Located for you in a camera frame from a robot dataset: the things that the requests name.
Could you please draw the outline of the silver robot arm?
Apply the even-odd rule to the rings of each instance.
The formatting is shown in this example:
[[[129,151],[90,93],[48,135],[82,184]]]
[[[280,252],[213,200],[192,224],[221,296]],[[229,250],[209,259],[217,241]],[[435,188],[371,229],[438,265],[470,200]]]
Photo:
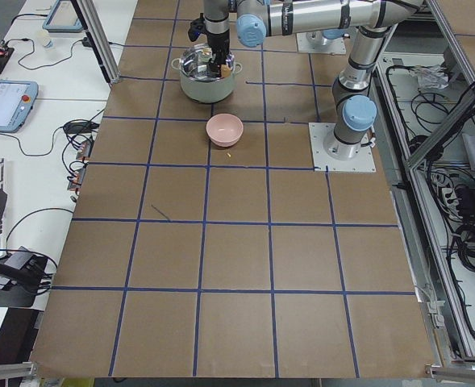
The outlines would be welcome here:
[[[203,17],[207,43],[215,54],[214,62],[223,65],[230,51],[229,14],[235,12],[235,1],[205,0]]]
[[[334,159],[352,159],[376,118],[377,107],[366,90],[389,31],[384,25],[386,11],[384,1],[235,2],[238,36],[249,47],[262,44],[268,36],[358,28],[348,64],[332,86],[337,120],[323,146]]]

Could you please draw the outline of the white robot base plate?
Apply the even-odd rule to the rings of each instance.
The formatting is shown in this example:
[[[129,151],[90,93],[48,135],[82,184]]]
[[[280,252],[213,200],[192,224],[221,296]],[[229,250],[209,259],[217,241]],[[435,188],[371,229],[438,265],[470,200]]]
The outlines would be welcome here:
[[[375,173],[372,147],[366,134],[358,144],[337,140],[334,123],[309,123],[313,169],[316,172]]]

